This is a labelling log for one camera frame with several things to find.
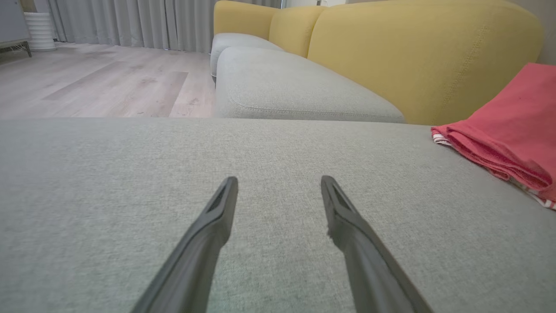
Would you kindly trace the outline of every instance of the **wooden floor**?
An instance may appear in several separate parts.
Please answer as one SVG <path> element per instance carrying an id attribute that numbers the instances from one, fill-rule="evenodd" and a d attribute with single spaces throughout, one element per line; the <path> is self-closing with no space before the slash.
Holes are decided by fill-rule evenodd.
<path id="1" fill-rule="evenodd" d="M 59 43 L 0 54 L 0 119 L 212 116 L 209 55 Z"/>

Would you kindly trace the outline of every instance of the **white container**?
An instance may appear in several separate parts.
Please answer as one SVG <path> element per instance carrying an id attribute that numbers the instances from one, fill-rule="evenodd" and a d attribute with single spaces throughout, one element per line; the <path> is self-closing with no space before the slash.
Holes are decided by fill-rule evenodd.
<path id="1" fill-rule="evenodd" d="M 29 40 L 31 51 L 56 50 L 50 13 L 25 12 L 25 22 L 31 34 L 31 40 Z"/>

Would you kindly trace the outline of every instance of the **yellow sofa backrest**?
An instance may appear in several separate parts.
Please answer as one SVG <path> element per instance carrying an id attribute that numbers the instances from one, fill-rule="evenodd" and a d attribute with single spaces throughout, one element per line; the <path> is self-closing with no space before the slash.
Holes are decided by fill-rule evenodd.
<path id="1" fill-rule="evenodd" d="M 310 6 L 279 10 L 272 17 L 269 41 L 286 52 L 307 57 L 313 27 L 325 9 Z"/>
<path id="2" fill-rule="evenodd" d="M 397 0 L 324 10 L 307 58 L 389 100 L 408 123 L 438 125 L 490 101 L 542 43 L 537 18 L 505 1 Z"/>

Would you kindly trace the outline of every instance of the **folded towel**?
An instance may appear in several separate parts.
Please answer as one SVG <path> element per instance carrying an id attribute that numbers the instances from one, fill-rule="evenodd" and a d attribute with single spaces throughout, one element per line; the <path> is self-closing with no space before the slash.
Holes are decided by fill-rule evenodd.
<path id="1" fill-rule="evenodd" d="M 556 66 L 527 64 L 470 118 L 431 131 L 435 143 L 556 210 Z"/>

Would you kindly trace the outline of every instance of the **gray sofa cushion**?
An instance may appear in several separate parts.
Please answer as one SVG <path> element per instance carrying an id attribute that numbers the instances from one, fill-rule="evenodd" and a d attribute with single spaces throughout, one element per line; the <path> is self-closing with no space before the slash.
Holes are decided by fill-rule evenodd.
<path id="1" fill-rule="evenodd" d="M 272 42 L 242 33 L 219 33 L 212 39 L 212 50 L 210 53 L 211 75 L 216 77 L 216 65 L 220 54 L 228 47 L 257 47 L 271 50 L 283 51 L 282 48 Z"/>
<path id="2" fill-rule="evenodd" d="M 5 312 L 129 312 L 239 179 L 207 312 L 354 312 L 326 235 L 336 178 L 435 312 L 556 311 L 556 214 L 427 126 L 241 119 L 0 122 Z"/>
<path id="3" fill-rule="evenodd" d="M 218 117 L 404 122 L 377 94 L 291 53 L 228 48 L 218 72 Z"/>

